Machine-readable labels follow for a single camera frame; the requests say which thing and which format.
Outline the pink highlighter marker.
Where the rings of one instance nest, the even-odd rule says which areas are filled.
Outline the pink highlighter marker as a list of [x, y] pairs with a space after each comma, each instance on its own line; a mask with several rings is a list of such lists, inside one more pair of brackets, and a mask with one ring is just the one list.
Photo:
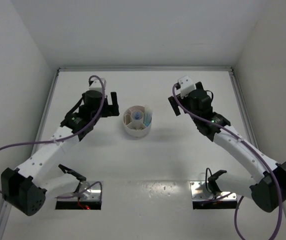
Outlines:
[[144, 112], [145, 111], [145, 107], [144, 106], [140, 106], [140, 105], [135, 105], [135, 106], [130, 107], [129, 110], [131, 112], [135, 112], [135, 111]]

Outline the blue highlighter marker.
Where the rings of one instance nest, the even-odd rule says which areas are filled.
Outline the blue highlighter marker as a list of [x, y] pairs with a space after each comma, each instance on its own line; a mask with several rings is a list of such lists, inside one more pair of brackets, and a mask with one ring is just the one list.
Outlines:
[[153, 110], [149, 105], [144, 106], [143, 123], [148, 127], [152, 122]]

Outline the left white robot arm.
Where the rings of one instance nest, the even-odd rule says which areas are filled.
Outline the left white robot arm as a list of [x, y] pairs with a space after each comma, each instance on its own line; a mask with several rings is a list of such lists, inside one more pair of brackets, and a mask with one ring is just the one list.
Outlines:
[[112, 104], [100, 90], [84, 92], [50, 141], [15, 169], [2, 172], [3, 199], [25, 215], [33, 216], [55, 193], [75, 192], [86, 178], [59, 161], [93, 130], [100, 118], [119, 116], [117, 93], [111, 92], [110, 96]]

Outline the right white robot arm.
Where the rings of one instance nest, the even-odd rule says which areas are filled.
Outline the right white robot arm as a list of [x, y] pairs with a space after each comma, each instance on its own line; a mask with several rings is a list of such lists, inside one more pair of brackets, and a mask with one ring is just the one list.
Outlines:
[[168, 98], [176, 116], [183, 111], [190, 115], [197, 130], [212, 143], [223, 148], [249, 173], [238, 177], [218, 170], [207, 178], [208, 192], [216, 196], [232, 192], [247, 197], [263, 211], [271, 213], [286, 200], [286, 162], [279, 163], [266, 156], [244, 139], [223, 115], [212, 107], [213, 98], [201, 82], [184, 77], [172, 87], [179, 91]]

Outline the white round divided organizer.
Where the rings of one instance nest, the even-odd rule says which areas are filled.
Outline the white round divided organizer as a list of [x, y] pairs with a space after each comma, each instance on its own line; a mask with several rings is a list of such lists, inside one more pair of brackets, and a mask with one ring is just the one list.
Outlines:
[[[134, 112], [136, 112], [136, 111], [131, 112], [129, 110], [129, 108], [124, 112], [124, 114], [122, 116], [123, 128], [124, 128], [125, 132], [128, 135], [130, 135], [131, 137], [142, 138], [142, 137], [146, 136], [150, 132], [151, 127], [152, 127], [153, 116], [152, 116], [151, 124], [148, 127], [146, 127], [144, 125], [144, 112], [139, 111], [139, 112], [141, 112], [141, 119], [140, 120], [135, 120], [134, 119]], [[131, 114], [131, 123], [129, 125], [125, 125], [124, 124], [124, 116], [125, 116], [125, 114]], [[135, 130], [133, 130], [133, 128], [135, 128], [135, 129], [136, 128], [145, 128], [145, 129], [142, 130], [142, 131], [135, 131]]]

